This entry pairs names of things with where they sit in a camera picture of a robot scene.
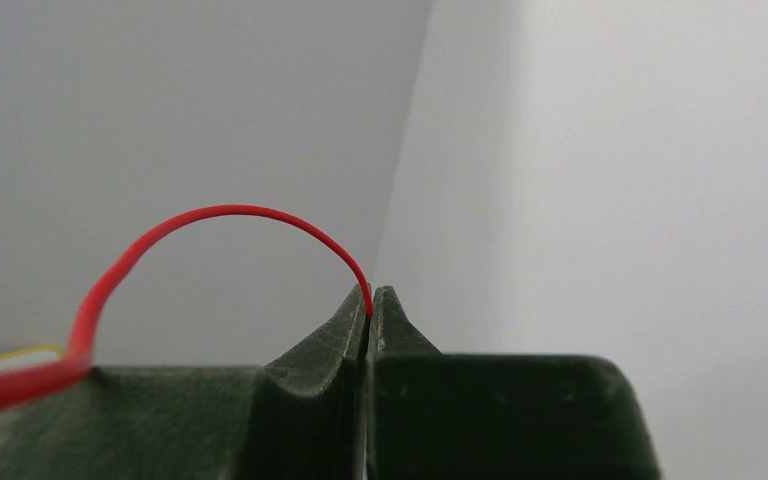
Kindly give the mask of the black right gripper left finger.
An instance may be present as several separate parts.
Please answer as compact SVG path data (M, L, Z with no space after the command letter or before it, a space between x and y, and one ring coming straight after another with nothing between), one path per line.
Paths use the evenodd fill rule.
M0 479L357 479L358 289L262 367L100 367L0 412Z

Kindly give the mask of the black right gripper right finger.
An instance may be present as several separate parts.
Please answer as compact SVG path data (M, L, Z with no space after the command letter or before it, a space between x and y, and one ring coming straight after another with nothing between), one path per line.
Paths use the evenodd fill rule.
M377 289L366 361L372 479L657 479L634 389L611 361L445 353Z

